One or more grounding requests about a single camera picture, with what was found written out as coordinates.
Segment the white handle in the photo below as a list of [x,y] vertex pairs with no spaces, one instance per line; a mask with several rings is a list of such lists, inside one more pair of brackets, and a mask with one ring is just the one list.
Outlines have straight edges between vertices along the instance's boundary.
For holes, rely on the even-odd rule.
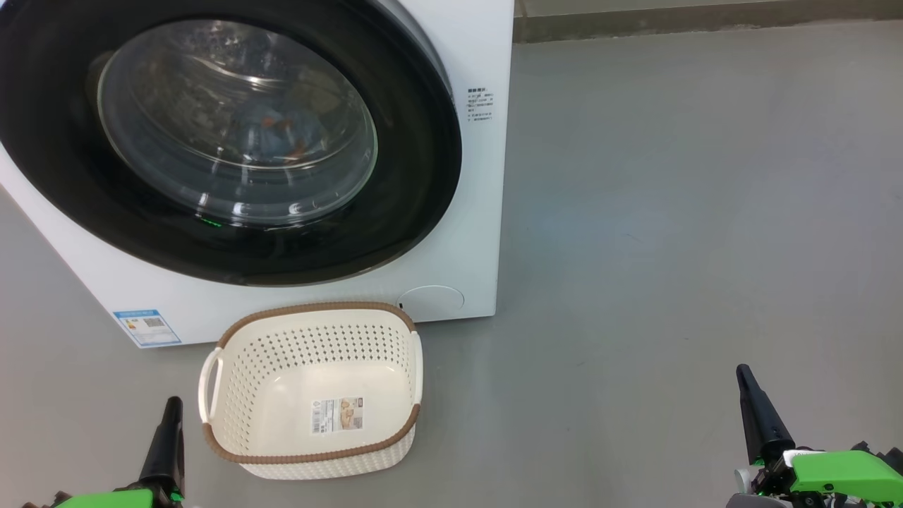
[[[213,412],[217,408],[217,397],[219,395],[219,379],[222,377],[223,369],[219,354],[223,352],[223,348],[214,349],[204,361],[204,366],[200,368],[200,380],[198,381],[198,411],[200,411],[200,421],[209,423],[213,418]],[[217,380],[213,383],[213,405],[210,411],[207,411],[207,384],[210,381],[210,372],[213,370],[213,363],[217,362]]]
[[424,347],[420,344],[420,334],[411,332],[414,336],[414,361],[417,362],[417,374],[414,382],[414,404],[419,404],[424,395]]

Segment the barcode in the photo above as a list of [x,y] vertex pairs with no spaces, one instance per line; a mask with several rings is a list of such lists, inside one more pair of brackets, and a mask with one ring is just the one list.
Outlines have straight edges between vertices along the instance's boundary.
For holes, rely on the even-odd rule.
[[320,429],[320,422],[321,422],[322,420],[323,420],[323,413],[322,413],[319,409],[315,410],[315,411],[312,413],[312,423],[313,423],[313,425],[312,425],[312,428],[311,428],[311,432],[312,432],[313,434],[320,434],[320,432],[321,432],[321,429]]

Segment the brown basket rim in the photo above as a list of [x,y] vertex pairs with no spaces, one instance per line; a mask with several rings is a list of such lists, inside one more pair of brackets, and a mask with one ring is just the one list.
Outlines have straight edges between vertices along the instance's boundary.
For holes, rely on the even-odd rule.
[[[395,306],[391,306],[389,304],[378,303],[378,302],[328,302],[328,303],[318,303],[318,304],[305,304],[301,306],[288,306],[281,307],[272,310],[265,310],[262,312],[253,313],[252,315],[247,315],[238,321],[235,322],[234,325],[230,326],[228,330],[223,334],[223,336],[219,339],[217,343],[217,347],[224,348],[229,340],[245,325],[249,323],[253,323],[255,321],[259,321],[261,319],[266,319],[268,317],[277,317],[279,315],[289,315],[289,314],[300,314],[304,312],[317,312],[323,310],[383,310],[390,312],[394,315],[397,315],[401,318],[402,321],[407,325],[408,330],[411,332],[415,332],[414,321],[411,319],[409,315],[407,315],[403,310],[396,308]],[[304,464],[310,462],[321,462],[324,460],[334,460],[339,458],[348,458],[352,456],[361,456],[368,453],[378,452],[380,450],[384,450],[388,447],[391,447],[398,441],[401,441],[408,432],[414,428],[414,424],[417,423],[417,416],[420,414],[420,404],[414,404],[411,408],[411,414],[408,415],[407,421],[391,437],[379,441],[378,443],[373,443],[372,445],[365,445],[363,447],[353,447],[347,448],[344,450],[338,450],[334,452],[323,452],[319,454],[306,454],[306,455],[292,455],[292,456],[244,456],[234,454],[232,452],[227,451],[220,443],[217,441],[216,436],[213,434],[213,426],[210,423],[204,423],[202,425],[204,440],[207,441],[207,444],[216,453],[220,458],[224,460],[228,460],[229,462],[235,462],[238,464],[255,464],[255,465],[280,465],[280,464]]]

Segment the front-loading washing machine door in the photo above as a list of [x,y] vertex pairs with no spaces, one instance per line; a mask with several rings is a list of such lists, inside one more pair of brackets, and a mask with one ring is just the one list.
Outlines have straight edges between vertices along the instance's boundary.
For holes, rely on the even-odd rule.
[[454,194],[430,50],[370,0],[9,0],[0,141],[57,208],[160,267],[344,278],[412,248]]

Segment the blue and white sticker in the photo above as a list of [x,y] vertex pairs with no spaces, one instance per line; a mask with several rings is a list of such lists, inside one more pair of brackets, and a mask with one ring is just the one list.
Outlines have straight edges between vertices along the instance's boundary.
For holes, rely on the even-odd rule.
[[116,320],[126,329],[138,347],[159,347],[181,344],[163,316],[154,309],[114,312]]

